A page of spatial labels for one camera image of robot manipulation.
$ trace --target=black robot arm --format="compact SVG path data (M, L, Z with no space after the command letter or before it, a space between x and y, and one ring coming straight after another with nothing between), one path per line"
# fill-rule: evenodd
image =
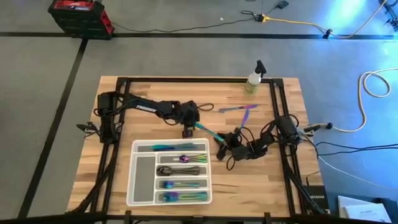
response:
M116 107L119 99L123 96L122 106ZM188 101L160 101L148 100L133 94L123 95L117 92L106 92L97 96L97 109L95 114L101 118L99 127L99 141L101 143L112 144L119 139L117 124L114 117L127 109L138 109L156 114L163 120L171 119L175 124L184 125L182 132L183 138L190 138L193 134L195 123L199 122L199 111L195 102Z

